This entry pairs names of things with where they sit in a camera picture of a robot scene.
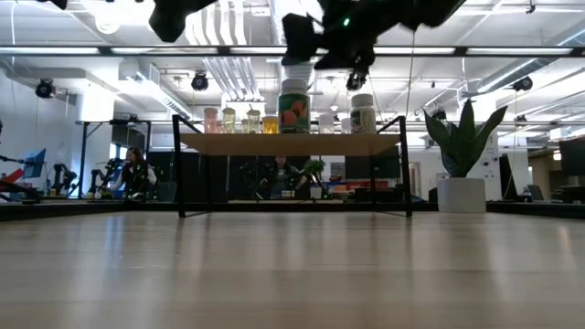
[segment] lid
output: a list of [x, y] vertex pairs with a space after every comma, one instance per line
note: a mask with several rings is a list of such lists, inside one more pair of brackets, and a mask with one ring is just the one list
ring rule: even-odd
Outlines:
[[304, 80], [287, 79], [282, 82], [282, 90], [302, 90], [307, 91], [307, 84]]
[[352, 107], [374, 106], [374, 96], [370, 94], [357, 94], [351, 98]]

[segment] person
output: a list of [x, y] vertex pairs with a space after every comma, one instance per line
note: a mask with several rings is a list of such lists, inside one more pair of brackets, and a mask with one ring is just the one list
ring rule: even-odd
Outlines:
[[145, 195], [149, 191], [149, 187], [156, 183], [153, 168], [146, 163], [143, 153], [137, 148], [130, 148], [126, 152], [126, 164], [122, 168], [120, 175], [118, 175], [116, 183], [110, 186], [110, 190], [118, 190], [123, 183], [126, 183], [124, 192], [128, 196], [135, 193]]
[[[286, 162], [286, 156], [279, 155], [274, 158], [274, 165], [270, 168], [268, 177], [262, 178], [261, 185], [270, 184], [271, 199], [282, 198], [282, 191], [290, 190], [288, 179], [293, 175], [298, 175], [299, 170]], [[307, 182], [307, 177], [301, 175], [294, 186], [298, 190]]]

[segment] wooden floor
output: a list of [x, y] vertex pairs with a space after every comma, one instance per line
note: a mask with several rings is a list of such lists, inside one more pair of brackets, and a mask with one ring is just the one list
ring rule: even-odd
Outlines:
[[585, 328], [585, 222], [121, 213], [0, 223], [0, 328]]

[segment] wooden table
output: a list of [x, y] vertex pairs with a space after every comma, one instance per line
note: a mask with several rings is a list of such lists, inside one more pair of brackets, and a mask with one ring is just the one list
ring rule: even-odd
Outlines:
[[397, 134], [183, 133], [181, 142], [205, 155], [381, 154], [399, 143]]

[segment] potted plant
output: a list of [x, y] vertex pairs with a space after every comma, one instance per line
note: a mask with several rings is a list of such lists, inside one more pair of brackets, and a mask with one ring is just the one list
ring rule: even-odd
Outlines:
[[442, 164], [451, 176], [437, 182], [439, 211], [450, 213], [485, 212], [485, 182], [466, 178], [479, 160], [492, 131], [504, 119], [507, 107], [496, 110], [489, 119], [475, 125], [472, 101], [463, 106], [459, 126], [446, 124], [425, 112], [429, 136], [441, 147]]
[[320, 199], [323, 196], [324, 186], [321, 173], [325, 169], [325, 161], [323, 160], [309, 160], [304, 164], [303, 171], [309, 176], [311, 181], [317, 184], [317, 187], [311, 187], [311, 198]]

